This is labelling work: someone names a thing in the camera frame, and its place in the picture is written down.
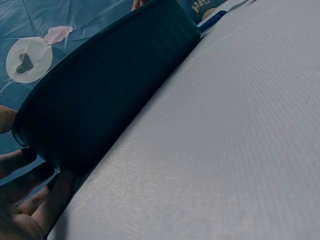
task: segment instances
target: hand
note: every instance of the hand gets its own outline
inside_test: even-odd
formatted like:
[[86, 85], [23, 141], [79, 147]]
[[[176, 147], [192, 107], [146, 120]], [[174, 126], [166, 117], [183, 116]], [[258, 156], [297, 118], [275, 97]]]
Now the hand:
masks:
[[133, 0], [131, 11], [140, 8], [141, 6], [149, 3], [151, 0]]
[[[0, 133], [8, 132], [16, 112], [0, 105]], [[0, 155], [0, 179], [20, 169], [37, 158], [31, 148]], [[45, 162], [30, 172], [0, 186], [0, 239], [43, 240], [67, 206], [75, 184], [75, 176], [63, 171], [35, 195], [23, 200], [32, 189], [55, 172]]]

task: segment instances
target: heart shape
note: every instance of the heart shape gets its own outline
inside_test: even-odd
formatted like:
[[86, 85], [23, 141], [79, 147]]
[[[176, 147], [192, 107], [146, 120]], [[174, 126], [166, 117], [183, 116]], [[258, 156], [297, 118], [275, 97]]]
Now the heart shape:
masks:
[[34, 68], [31, 59], [28, 54], [22, 53], [19, 56], [21, 64], [16, 68], [18, 74], [24, 74], [25, 72]]

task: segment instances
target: white circle print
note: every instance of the white circle print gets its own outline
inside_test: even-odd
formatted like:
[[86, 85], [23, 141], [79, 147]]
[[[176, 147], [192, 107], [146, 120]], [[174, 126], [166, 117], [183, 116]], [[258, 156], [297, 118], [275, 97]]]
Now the white circle print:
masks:
[[41, 37], [26, 37], [16, 41], [6, 57], [9, 77], [22, 84], [42, 78], [53, 60], [52, 47]]

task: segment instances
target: plastic bowl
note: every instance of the plastic bowl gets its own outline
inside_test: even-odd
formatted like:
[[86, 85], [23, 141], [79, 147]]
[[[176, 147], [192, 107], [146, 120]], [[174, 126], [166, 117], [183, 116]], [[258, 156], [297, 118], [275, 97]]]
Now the plastic bowl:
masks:
[[154, 0], [111, 24], [52, 68], [12, 130], [57, 168], [86, 172], [200, 40], [176, 0]]

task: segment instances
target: gray textured fabric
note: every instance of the gray textured fabric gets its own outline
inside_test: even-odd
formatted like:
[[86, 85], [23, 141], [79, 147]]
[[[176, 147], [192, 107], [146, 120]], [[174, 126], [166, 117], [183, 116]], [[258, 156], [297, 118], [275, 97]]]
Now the gray textured fabric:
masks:
[[49, 239], [318, 240], [319, 12], [257, 0], [223, 17]]

